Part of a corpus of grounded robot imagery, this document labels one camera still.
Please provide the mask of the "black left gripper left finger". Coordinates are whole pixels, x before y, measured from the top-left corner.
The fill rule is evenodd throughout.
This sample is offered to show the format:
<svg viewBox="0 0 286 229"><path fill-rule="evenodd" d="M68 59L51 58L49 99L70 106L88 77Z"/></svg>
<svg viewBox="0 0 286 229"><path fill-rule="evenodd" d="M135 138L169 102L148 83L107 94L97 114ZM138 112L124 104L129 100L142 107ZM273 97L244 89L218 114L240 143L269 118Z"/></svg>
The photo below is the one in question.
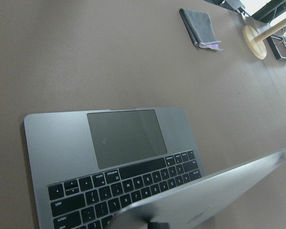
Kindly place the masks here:
<svg viewBox="0 0 286 229"><path fill-rule="evenodd" d="M170 229L167 222L149 222L149 229Z"/></svg>

